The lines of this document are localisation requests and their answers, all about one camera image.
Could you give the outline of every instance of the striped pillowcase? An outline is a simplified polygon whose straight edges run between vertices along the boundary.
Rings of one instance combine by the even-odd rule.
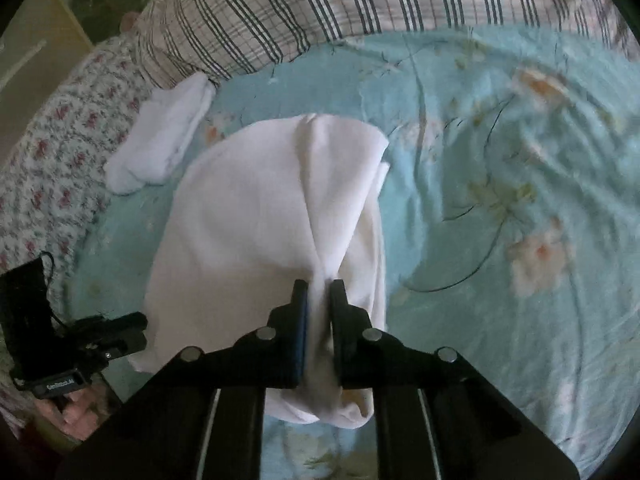
[[[611,0],[152,0],[137,55],[148,79],[170,88],[196,70],[217,84],[351,36],[514,23],[640,51]]]

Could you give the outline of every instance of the white cloth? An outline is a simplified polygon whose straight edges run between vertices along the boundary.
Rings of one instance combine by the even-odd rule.
[[[172,90],[155,89],[129,137],[104,165],[107,188],[128,194],[145,184],[164,184],[180,163],[211,105],[215,88],[202,72]]]
[[[203,153],[175,193],[146,290],[149,343],[134,366],[155,372],[185,346],[231,346],[288,303],[300,278],[310,309],[303,384],[268,390],[265,410],[363,425],[372,394],[337,384],[326,290],[344,279],[350,303],[384,328],[386,146],[373,126],[309,115],[252,124]]]

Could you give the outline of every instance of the pink floral fabric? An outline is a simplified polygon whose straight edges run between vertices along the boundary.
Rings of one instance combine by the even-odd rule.
[[[97,47],[31,120],[0,172],[0,272],[50,251],[49,299],[58,310],[76,244],[109,199],[102,167],[149,94],[132,51],[128,36]]]

